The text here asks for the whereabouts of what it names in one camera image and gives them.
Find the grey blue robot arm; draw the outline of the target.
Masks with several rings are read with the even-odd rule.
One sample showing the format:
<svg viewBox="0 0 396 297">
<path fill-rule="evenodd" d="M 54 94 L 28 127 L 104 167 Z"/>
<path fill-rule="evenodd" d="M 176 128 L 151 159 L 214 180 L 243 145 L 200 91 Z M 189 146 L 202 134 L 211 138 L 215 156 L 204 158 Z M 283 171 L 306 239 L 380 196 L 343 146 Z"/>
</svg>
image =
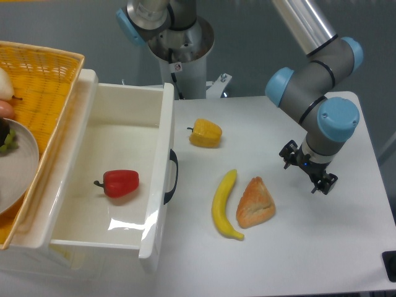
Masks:
<svg viewBox="0 0 396 297">
<path fill-rule="evenodd" d="M 327 194 L 337 177 L 326 169 L 353 135 L 359 111 L 350 100 L 326 94 L 359 68 L 363 50 L 354 39 L 340 38 L 314 1 L 273 5 L 309 61 L 298 71 L 278 70 L 265 86 L 271 102 L 306 131 L 301 145 L 290 141 L 280 156 L 286 166 L 300 167 L 315 191 Z M 209 97 L 206 58 L 214 32 L 197 15 L 195 1 L 129 1 L 116 18 L 132 44 L 148 45 L 177 99 Z"/>
</svg>

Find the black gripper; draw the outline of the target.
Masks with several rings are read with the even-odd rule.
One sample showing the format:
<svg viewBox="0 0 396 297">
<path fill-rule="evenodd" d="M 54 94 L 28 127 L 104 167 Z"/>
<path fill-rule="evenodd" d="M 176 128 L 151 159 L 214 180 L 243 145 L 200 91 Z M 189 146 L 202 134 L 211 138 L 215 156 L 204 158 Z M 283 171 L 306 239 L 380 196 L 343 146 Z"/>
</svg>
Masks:
<svg viewBox="0 0 396 297">
<path fill-rule="evenodd" d="M 290 165 L 302 169 L 314 185 L 311 193 L 317 191 L 327 195 L 335 186 L 338 177 L 332 173 L 327 173 L 327 163 L 315 163 L 311 160 L 310 154 L 304 154 L 301 148 L 298 148 L 294 140 L 290 140 L 280 151 L 279 156 L 283 158 L 284 169 Z"/>
</svg>

